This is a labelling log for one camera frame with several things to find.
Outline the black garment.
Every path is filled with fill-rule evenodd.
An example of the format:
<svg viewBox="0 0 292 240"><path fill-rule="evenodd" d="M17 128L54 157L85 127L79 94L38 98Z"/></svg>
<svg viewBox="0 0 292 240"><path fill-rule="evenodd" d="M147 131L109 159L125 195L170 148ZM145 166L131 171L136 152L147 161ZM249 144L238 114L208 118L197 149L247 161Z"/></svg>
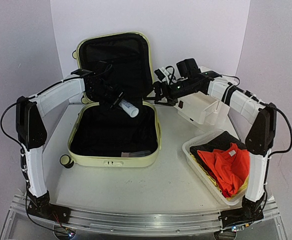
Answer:
<svg viewBox="0 0 292 240"><path fill-rule="evenodd" d="M222 152L224 152L231 147L231 144L236 144L237 147L241 150L247 149L244 143L242 143L234 136L230 135L227 131L224 131L208 143L191 146L190 153L195 157L198 164L206 166L206 163L203 161L203 158L199 156L197 151L212 153L214 150L221 150Z"/></svg>

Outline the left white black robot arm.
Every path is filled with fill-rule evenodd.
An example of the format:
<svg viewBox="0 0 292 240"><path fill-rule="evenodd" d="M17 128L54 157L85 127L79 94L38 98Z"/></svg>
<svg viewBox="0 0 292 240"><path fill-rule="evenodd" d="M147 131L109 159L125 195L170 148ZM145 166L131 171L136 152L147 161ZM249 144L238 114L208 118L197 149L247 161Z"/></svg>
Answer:
<svg viewBox="0 0 292 240"><path fill-rule="evenodd" d="M68 207L50 203L43 170L43 148L47 131L42 121L51 110L82 93L96 95L110 109L123 100L121 87L111 84L104 76L107 71L94 73L84 69L72 72L46 89L31 96L19 97L11 107L16 108L16 132L18 138L10 135L20 146L20 165L26 183L26 214L54 221L62 225L69 221L71 210Z"/></svg>

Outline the white three-drawer storage cabinet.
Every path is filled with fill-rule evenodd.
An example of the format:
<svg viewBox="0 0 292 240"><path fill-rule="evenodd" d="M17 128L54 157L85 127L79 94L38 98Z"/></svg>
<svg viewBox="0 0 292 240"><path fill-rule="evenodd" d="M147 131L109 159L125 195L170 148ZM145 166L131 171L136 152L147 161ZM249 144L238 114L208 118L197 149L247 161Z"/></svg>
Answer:
<svg viewBox="0 0 292 240"><path fill-rule="evenodd" d="M211 78L211 82L220 77L226 80L228 77L221 75L212 70L204 71L199 75L207 75ZM197 126L206 126L208 128L217 127L223 124L223 118L228 114L229 108L217 100L203 92L196 92L187 96L177 98L178 102L174 106L178 114L185 119L191 121Z"/></svg>

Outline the pale green hard-shell suitcase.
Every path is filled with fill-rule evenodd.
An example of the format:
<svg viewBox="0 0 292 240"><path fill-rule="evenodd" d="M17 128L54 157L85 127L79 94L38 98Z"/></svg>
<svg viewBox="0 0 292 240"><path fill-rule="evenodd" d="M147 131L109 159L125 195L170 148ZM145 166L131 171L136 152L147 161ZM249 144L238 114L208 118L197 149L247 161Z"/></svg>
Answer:
<svg viewBox="0 0 292 240"><path fill-rule="evenodd" d="M150 45L139 32L114 33L83 40L74 52L78 69L104 61L112 69L104 76L111 84L121 87L126 100L139 109L131 118L120 106L108 109L82 95L84 107L68 139L68 153L60 164L86 167L143 168L151 165L161 148L159 118L146 97L153 90ZM144 157L121 157L150 150Z"/></svg>

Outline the white grey tube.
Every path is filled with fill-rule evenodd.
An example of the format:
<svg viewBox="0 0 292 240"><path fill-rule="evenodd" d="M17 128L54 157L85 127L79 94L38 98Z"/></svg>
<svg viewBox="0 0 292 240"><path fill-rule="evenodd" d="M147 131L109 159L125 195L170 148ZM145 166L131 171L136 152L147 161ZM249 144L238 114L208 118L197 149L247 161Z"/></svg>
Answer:
<svg viewBox="0 0 292 240"><path fill-rule="evenodd" d="M119 103L119 106L131 117L131 118L135 118L138 114L139 114L139 109L133 105L132 103L126 101L126 100L122 100Z"/></svg>

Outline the white perforated plastic basket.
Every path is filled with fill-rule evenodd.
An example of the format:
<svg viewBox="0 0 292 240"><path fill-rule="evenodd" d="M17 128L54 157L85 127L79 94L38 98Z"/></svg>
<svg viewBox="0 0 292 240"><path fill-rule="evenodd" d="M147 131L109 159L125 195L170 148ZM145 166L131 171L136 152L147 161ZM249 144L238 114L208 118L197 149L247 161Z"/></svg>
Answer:
<svg viewBox="0 0 292 240"><path fill-rule="evenodd" d="M208 144L209 142L215 142L215 138L223 134L225 130L214 129L202 135L196 136L182 145L182 150L187 158L187 163L191 169L195 172L202 183L207 187L209 192L214 196L214 198L222 205L235 206L242 201L242 197L245 194L246 188L248 186L248 181L246 181L237 194L233 194L231 197L225 197L223 195L223 189L219 187L219 182L215 179L214 175L210 175L211 170L207 166L202 166L197 162L197 158L192 154L190 148L193 146L201 146Z"/></svg>

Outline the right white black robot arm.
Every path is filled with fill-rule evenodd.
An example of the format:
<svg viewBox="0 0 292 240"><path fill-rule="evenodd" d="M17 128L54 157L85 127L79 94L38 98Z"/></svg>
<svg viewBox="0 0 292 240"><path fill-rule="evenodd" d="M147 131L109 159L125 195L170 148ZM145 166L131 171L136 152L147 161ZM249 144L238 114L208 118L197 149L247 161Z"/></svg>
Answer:
<svg viewBox="0 0 292 240"><path fill-rule="evenodd" d="M177 99L201 92L225 103L252 125L245 140L250 154L250 176L242 206L222 211L219 218L222 228L232 231L262 220L268 200L266 183L269 161L274 155L271 149L276 135L277 113L284 119L286 115L273 103L264 103L251 92L240 89L229 80L230 76L212 70L184 73L176 83L166 70L157 69L155 75L158 78L153 84L156 104L161 104L161 99L166 98L164 105L174 106Z"/></svg>

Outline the yellow garment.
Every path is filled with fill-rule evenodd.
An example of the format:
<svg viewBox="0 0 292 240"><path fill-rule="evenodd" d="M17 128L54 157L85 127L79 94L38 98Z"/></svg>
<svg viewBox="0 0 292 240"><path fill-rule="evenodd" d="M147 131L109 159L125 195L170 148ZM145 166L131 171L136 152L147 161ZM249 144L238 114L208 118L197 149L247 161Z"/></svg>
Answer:
<svg viewBox="0 0 292 240"><path fill-rule="evenodd" d="M208 177L208 179L213 183L213 185L217 188L217 190L223 195L223 197L226 198L226 200L232 200L236 195L230 194L226 189L223 189L215 177L215 175L211 172L211 170L208 167L203 167L199 160L191 153L190 156L192 159L198 164L198 166L202 169L202 171L205 173L205 175Z"/></svg>

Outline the orange red garment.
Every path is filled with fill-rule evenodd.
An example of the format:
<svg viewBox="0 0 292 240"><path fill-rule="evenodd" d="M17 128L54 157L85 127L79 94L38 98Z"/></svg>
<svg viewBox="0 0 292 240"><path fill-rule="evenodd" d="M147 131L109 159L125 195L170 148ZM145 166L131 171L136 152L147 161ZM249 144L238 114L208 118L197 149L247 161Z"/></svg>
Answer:
<svg viewBox="0 0 292 240"><path fill-rule="evenodd" d="M232 196L238 193L250 171L248 150L240 149L237 144L231 143L227 150L197 150L197 154L215 175L220 187Z"/></svg>

